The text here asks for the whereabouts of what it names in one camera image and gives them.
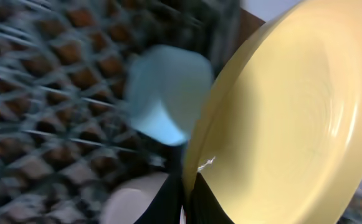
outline yellow bowl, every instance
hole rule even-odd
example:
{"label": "yellow bowl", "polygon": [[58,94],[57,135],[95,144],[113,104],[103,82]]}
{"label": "yellow bowl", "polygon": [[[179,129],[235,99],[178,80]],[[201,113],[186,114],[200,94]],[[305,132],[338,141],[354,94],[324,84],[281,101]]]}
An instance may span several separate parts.
{"label": "yellow bowl", "polygon": [[337,221],[362,178],[362,0],[301,2],[239,48],[194,129],[187,195],[198,168],[235,223]]}

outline metal grid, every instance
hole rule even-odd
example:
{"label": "metal grid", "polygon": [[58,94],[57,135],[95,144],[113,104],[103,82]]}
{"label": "metal grid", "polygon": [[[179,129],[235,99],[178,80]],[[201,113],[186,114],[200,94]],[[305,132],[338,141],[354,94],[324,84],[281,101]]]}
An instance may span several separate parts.
{"label": "metal grid", "polygon": [[96,223],[124,180],[168,149],[121,110],[133,54],[207,55],[217,13],[201,1],[0,1],[0,223]]}

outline dish rack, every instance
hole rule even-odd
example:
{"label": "dish rack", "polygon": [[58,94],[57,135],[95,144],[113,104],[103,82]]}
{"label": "dish rack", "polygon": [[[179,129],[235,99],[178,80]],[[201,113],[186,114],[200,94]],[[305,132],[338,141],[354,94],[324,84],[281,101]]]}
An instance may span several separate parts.
{"label": "dish rack", "polygon": [[155,44],[224,48],[229,2],[0,0],[0,223],[98,223],[118,184],[166,171],[124,122],[126,71]]}

